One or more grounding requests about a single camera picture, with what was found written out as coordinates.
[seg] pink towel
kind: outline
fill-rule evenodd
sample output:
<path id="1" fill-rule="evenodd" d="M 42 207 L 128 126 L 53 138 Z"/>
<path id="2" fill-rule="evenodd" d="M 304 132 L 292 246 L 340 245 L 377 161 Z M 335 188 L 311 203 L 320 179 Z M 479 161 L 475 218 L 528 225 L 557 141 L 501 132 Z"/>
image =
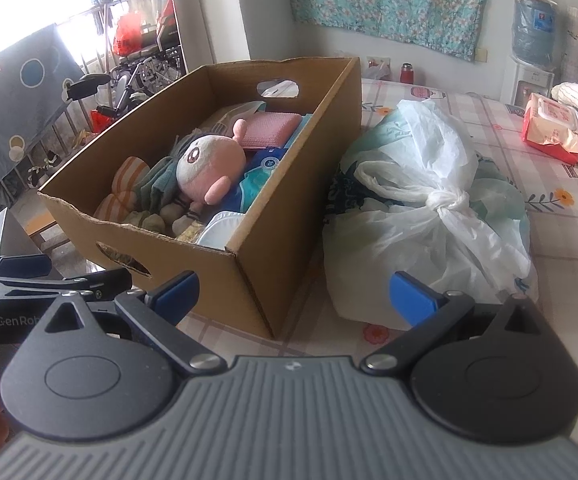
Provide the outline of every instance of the pink towel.
<path id="1" fill-rule="evenodd" d="M 247 132 L 240 146 L 245 150 L 281 148 L 302 120 L 298 114 L 256 112 L 247 119 Z"/>

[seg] cardboard box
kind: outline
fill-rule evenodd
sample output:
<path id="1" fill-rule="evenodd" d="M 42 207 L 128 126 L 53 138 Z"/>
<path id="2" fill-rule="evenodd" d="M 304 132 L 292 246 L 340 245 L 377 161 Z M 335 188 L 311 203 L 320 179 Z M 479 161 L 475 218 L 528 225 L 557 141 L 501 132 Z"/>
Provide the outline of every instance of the cardboard box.
<path id="1" fill-rule="evenodd" d="M 262 99 L 256 87 L 293 80 L 293 98 L 265 98 L 268 111 L 313 113 L 247 212 L 225 251 L 185 244 L 93 218 L 115 171 L 131 155 L 152 166 L 221 107 Z M 133 257 L 134 284 L 149 290 L 184 270 L 200 279 L 194 312 L 262 337 L 278 336 L 322 231 L 324 204 L 341 156 L 360 134 L 357 58 L 242 61 L 204 66 L 115 123 L 40 192 L 85 258 L 117 267 L 101 249 Z"/>

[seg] red thermos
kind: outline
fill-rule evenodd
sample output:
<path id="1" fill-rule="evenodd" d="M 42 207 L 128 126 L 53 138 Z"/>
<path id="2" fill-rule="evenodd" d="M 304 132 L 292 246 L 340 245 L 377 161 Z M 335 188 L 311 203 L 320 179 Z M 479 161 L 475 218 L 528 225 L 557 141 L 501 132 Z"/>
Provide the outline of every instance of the red thermos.
<path id="1" fill-rule="evenodd" d="M 400 69 L 400 82 L 408 85 L 413 85 L 413 65 L 411 63 L 404 63 Z"/>

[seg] plush toy ear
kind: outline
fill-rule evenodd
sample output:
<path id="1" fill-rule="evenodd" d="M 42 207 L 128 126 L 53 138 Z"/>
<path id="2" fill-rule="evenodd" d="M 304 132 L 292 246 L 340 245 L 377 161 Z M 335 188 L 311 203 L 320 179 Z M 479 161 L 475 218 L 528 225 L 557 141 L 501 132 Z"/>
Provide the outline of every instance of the plush toy ear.
<path id="1" fill-rule="evenodd" d="M 207 205 L 219 204 L 220 200 L 229 192 L 229 189 L 231 189 L 231 179 L 226 175 L 221 176 L 205 194 L 205 202 Z"/>
<path id="2" fill-rule="evenodd" d="M 242 139 L 247 134 L 247 122 L 244 119 L 238 119 L 233 125 L 233 140 L 238 144 L 242 143 Z"/>

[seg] blue water bottle label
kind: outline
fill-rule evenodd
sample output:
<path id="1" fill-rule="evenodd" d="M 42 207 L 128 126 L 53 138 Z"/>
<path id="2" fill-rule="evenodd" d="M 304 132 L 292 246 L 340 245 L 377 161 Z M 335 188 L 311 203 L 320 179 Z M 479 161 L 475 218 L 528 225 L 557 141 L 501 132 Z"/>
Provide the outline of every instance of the blue water bottle label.
<path id="1" fill-rule="evenodd" d="M 534 11 L 534 28 L 543 32 L 554 31 L 554 15 L 540 10 Z"/>

